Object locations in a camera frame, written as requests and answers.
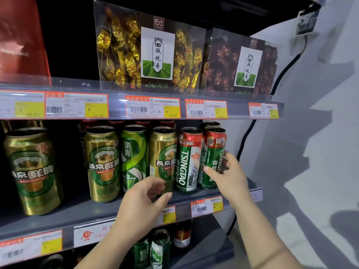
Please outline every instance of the can lid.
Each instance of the can lid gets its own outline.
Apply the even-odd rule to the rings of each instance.
[[[172,134],[176,132],[174,128],[168,127],[168,126],[158,126],[153,129],[153,132],[159,133],[159,134]]]
[[[209,132],[216,132],[216,133],[224,133],[225,129],[222,127],[216,127],[216,126],[206,126],[205,131],[209,131]]]
[[[196,127],[190,127],[190,126],[182,127],[181,131],[184,132],[184,133],[196,134],[196,135],[199,135],[199,134],[203,133],[203,131],[201,129],[196,128]]]
[[[93,126],[86,129],[86,132],[90,134],[106,134],[106,133],[111,133],[113,131],[114,128],[112,126]]]
[[[124,131],[131,131],[131,132],[142,132],[146,131],[147,127],[140,125],[140,124],[129,124],[123,127]]]
[[[6,133],[6,136],[9,137],[25,137],[25,136],[32,136],[37,135],[41,133],[47,133],[47,129],[43,127],[26,127],[26,128],[20,128],[15,129],[13,131],[10,131]]]
[[[160,246],[164,246],[168,244],[169,240],[170,240],[169,233],[165,229],[156,230],[152,237],[152,241]]]

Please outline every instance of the red bag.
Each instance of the red bag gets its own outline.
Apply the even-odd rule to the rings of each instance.
[[[0,81],[50,84],[50,71],[35,0],[0,0]]]

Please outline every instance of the gold beer can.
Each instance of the gold beer can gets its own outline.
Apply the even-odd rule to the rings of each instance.
[[[173,191],[176,174],[177,133],[172,127],[155,127],[150,137],[150,176],[166,181],[164,193]]]
[[[90,194],[96,202],[108,202],[121,188],[119,138],[111,126],[93,126],[86,130],[85,149]]]
[[[32,127],[8,132],[4,147],[25,214],[41,215],[59,206],[64,194],[47,129]]]

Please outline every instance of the yanjing beer can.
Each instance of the yanjing beer can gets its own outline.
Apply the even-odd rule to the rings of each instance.
[[[120,191],[119,138],[110,126],[86,130],[85,149],[88,163],[90,194],[96,202],[115,199]]]
[[[145,126],[134,124],[123,128],[121,133],[121,172],[124,192],[148,176],[148,149]]]
[[[64,195],[47,129],[8,132],[4,147],[25,214],[41,215],[58,207]]]
[[[178,136],[176,163],[176,190],[192,194],[197,188],[201,151],[204,147],[202,130],[184,127]]]
[[[168,269],[171,250],[170,236],[167,230],[156,230],[151,243],[151,265],[154,269]]]
[[[177,133],[171,127],[158,126],[150,138],[150,176],[165,180],[164,193],[173,191],[177,151]]]
[[[209,166],[215,171],[220,172],[226,141],[227,135],[223,128],[205,128],[204,148],[198,175],[198,185],[200,187],[204,189],[215,189],[217,187],[216,182],[204,172],[203,168],[204,166]]]

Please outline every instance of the beer can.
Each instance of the beer can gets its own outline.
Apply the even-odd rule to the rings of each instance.
[[[177,133],[171,127],[159,126],[150,138],[150,176],[165,180],[164,193],[173,191],[177,151]]]
[[[157,121],[157,126],[168,126],[176,129],[176,124],[174,120],[159,120]]]
[[[80,134],[80,145],[81,145],[81,151],[82,151],[82,157],[84,159],[84,167],[87,171],[87,157],[86,157],[86,149],[85,149],[85,135],[86,135],[86,129],[98,126],[98,120],[81,120],[77,123],[77,129]]]
[[[216,182],[208,176],[203,168],[209,166],[220,172],[224,147],[227,140],[225,130],[221,127],[206,127],[204,148],[201,155],[200,172],[198,175],[198,185],[204,189],[215,189]]]
[[[191,240],[192,219],[178,222],[175,224],[173,245],[178,249],[186,249]]]
[[[151,243],[151,265],[154,269],[168,269],[171,241],[167,230],[156,230]]]
[[[133,264],[131,268],[145,269],[148,267],[150,262],[150,243],[147,235],[131,248],[131,254],[131,263]]]
[[[204,128],[206,126],[214,126],[214,127],[220,127],[221,124],[219,122],[216,122],[216,121],[211,121],[211,120],[203,120],[201,123],[200,123],[200,129],[202,129],[204,131]]]
[[[47,129],[8,132],[4,147],[25,214],[41,215],[58,207],[64,195]]]
[[[201,151],[204,147],[202,130],[184,127],[178,136],[176,163],[176,190],[192,194],[197,188]]]
[[[133,124],[123,128],[121,134],[121,170],[124,192],[148,176],[148,149],[145,126]]]
[[[119,138],[111,126],[93,126],[86,130],[85,149],[90,194],[96,202],[115,199],[120,191]]]

